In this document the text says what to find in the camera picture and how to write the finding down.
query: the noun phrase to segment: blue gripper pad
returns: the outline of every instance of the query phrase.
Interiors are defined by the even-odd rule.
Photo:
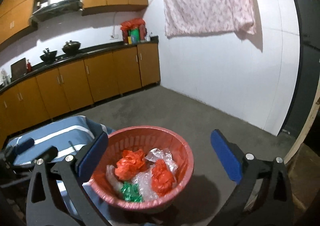
[[[89,181],[107,147],[108,134],[101,133],[95,144],[91,146],[85,157],[82,159],[82,162],[78,165],[77,180],[79,183]]]
[[[239,184],[242,179],[242,166],[233,152],[230,150],[227,140],[219,130],[212,131],[210,140],[211,145],[217,153],[217,156],[223,165],[223,168],[227,172],[230,180]]]

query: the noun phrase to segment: concrete floor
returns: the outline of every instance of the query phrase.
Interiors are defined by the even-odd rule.
[[[212,130],[220,129],[244,153],[264,160],[284,157],[294,143],[286,134],[275,137],[161,86],[101,104],[79,115],[116,130],[136,125],[165,127],[188,142],[194,155],[194,175],[173,206],[164,212],[165,225],[207,225],[236,185],[229,180],[210,145]]]

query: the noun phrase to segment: basket rim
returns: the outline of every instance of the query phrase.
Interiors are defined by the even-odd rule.
[[[172,191],[170,191],[168,194],[166,194],[163,197],[159,197],[156,200],[145,201],[142,203],[126,202],[116,197],[105,194],[104,190],[97,184],[97,182],[91,176],[89,180],[89,184],[91,185],[92,189],[98,194],[98,196],[101,199],[103,199],[106,203],[114,207],[119,207],[125,210],[137,211],[137,210],[153,209],[153,208],[158,208],[159,206],[165,205],[169,202],[172,202],[173,199],[186,187],[187,183],[191,179],[191,176],[193,174],[193,169],[194,169],[194,159],[193,159],[193,154],[189,144],[182,138],[182,136],[178,135],[177,133],[169,129],[157,127],[157,126],[132,126],[132,127],[127,127],[127,128],[117,130],[111,133],[109,137],[112,137],[113,135],[122,133],[124,131],[139,129],[139,128],[150,128],[150,129],[161,130],[176,137],[182,143],[182,145],[184,146],[187,152],[188,167],[182,181]]]

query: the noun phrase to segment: range hood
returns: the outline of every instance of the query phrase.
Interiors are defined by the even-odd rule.
[[[47,0],[42,3],[37,2],[37,9],[30,17],[31,21],[43,22],[50,18],[78,11],[82,8],[81,0]]]

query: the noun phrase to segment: red plastic basket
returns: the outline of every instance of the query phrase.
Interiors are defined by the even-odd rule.
[[[147,154],[151,149],[169,148],[173,160],[179,166],[176,172],[178,185],[168,194],[156,200],[142,203],[120,200],[106,179],[106,166],[114,165],[122,157],[124,149]],[[154,213],[168,207],[186,187],[193,173],[193,155],[188,143],[177,133],[161,127],[137,126],[118,130],[109,136],[109,145],[90,179],[94,191],[108,204],[124,210]]]

